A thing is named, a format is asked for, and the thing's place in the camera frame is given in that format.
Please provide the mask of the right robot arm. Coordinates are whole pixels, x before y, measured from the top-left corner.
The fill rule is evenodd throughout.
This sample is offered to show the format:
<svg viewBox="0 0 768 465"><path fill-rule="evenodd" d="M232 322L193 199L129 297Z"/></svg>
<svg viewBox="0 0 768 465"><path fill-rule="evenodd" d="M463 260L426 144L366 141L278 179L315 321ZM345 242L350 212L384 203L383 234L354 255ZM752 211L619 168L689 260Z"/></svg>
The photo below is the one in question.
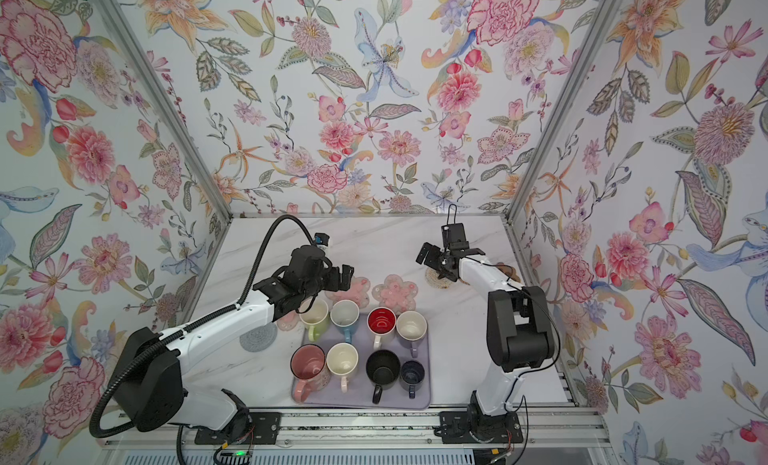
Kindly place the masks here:
<svg viewBox="0 0 768 465"><path fill-rule="evenodd" d="M513 402L528 375L554 364L559 336L548 311L544 292L513 280L485 253L470 246L464 226L441 227L442 245L424 243L416 262L437 273L439 279L463 281L486 300L485 343L492 365L472 392L463 417L444 424L441 435L465 434L488 442L511 433L517 409Z"/></svg>

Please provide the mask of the white embroidered round coaster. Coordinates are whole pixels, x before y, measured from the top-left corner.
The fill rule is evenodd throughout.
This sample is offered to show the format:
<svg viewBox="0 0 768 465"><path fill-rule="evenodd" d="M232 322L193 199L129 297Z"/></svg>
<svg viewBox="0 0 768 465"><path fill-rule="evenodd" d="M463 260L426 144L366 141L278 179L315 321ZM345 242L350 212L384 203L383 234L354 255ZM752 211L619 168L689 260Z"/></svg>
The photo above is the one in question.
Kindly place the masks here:
<svg viewBox="0 0 768 465"><path fill-rule="evenodd" d="M430 268L426 269L425 280L430 287L440 290L446 290L455 285L455 282L447 278L441 278L437 271Z"/></svg>

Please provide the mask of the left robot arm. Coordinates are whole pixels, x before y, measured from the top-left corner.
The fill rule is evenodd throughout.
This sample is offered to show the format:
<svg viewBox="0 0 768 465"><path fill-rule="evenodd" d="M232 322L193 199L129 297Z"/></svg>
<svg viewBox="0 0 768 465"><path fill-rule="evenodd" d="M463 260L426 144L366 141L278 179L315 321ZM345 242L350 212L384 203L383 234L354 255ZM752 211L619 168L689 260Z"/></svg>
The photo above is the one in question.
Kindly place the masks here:
<svg viewBox="0 0 768 465"><path fill-rule="evenodd" d="M106 399L115 401L128 418L112 431L183 425L240 437L251 429L249 408L234 392L225 387L196 390L184 377L246 333L311 310L324 292L349 290L355 270L331 262L328 241L328 235L316 234L311 243L290 253L286 265L259 280L256 274L266 252L261 248L235 302L163 332L143 328L133 333L105 391Z"/></svg>

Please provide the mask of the pink flower coaster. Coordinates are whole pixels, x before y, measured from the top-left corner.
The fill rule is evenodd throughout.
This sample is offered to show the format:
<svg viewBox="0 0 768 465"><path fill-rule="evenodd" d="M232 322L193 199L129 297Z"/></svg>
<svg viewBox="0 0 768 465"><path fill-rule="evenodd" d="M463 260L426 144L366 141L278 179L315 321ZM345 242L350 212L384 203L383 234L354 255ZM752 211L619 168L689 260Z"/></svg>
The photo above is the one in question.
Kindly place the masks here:
<svg viewBox="0 0 768 465"><path fill-rule="evenodd" d="M388 275L381 284L372 290L372 297L379 307L392 310L396 315L416 310L418 286L403 280L399 275Z"/></svg>
<svg viewBox="0 0 768 465"><path fill-rule="evenodd" d="M346 291L329 292L325 295L331 303L348 300L354 302L359 309L364 309L370 304L369 291L371 282L365 277L355 277L352 279L350 288Z"/></svg>
<svg viewBox="0 0 768 465"><path fill-rule="evenodd" d="M296 311L291 311L276 321L276 326L280 331L288 332L293 330L299 324L300 319Z"/></svg>

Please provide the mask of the brown paw shaped coaster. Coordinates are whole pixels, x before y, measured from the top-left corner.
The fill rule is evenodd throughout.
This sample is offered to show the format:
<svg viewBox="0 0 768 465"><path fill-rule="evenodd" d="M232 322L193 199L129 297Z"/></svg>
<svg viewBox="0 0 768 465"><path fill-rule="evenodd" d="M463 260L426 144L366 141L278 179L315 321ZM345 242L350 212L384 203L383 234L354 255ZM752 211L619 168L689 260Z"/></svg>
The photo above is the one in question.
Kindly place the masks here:
<svg viewBox="0 0 768 465"><path fill-rule="evenodd" d="M496 263L494 265L495 268L497 268L499 271L501 271L506 277L507 281L512 284L517 284L519 286L523 285L523 281L519 277L517 270L511 266L504 263Z"/></svg>

